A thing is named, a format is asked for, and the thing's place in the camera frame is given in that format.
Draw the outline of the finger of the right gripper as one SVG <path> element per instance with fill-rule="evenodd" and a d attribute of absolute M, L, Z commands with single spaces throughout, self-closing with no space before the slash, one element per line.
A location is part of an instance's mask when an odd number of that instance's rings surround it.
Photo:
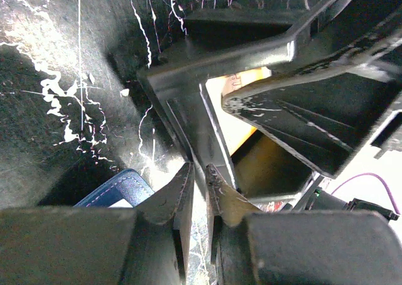
<path fill-rule="evenodd" d="M 254 126 L 311 169 L 335 178 L 367 143 L 401 94 L 401 81 L 351 73 L 293 85 L 260 81 L 262 92 L 223 96 L 223 110 Z"/>

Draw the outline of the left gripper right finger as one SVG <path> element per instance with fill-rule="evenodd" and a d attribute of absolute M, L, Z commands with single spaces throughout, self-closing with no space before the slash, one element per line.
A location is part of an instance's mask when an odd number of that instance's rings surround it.
<path fill-rule="evenodd" d="M 219 284 L 400 284 L 401 244 L 379 213 L 266 213 L 212 164 L 210 261 Z"/>

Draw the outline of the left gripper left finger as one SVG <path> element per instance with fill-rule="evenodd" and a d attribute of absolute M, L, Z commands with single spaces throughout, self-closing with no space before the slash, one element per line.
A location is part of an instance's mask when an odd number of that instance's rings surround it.
<path fill-rule="evenodd" d="M 1 211 L 2 284 L 184 284 L 194 165 L 134 208 Z"/>

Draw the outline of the blue card holder wallet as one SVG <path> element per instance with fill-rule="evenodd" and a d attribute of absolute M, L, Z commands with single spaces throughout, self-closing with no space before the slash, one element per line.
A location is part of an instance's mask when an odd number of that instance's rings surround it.
<path fill-rule="evenodd" d="M 75 207 L 134 208 L 154 191 L 134 169 L 125 169 L 89 193 Z"/>

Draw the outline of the black card tray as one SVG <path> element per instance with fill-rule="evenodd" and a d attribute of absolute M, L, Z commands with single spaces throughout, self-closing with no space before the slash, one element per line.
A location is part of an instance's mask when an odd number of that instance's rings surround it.
<path fill-rule="evenodd" d="M 239 191 L 207 80 L 266 67 L 275 85 L 343 73 L 401 81 L 401 0 L 195 0 L 193 5 L 182 20 L 184 39 L 162 53 L 160 66 L 142 70 L 139 81 L 175 142 L 197 165 L 201 190 L 206 167 L 213 164 Z M 262 92 L 265 79 L 239 89 Z M 232 92 L 221 95 L 221 107 L 223 96 Z M 399 110 L 401 94 L 371 137 Z M 299 195 L 316 175 L 325 176 L 311 171 L 298 192 L 245 197 L 265 203 Z"/>

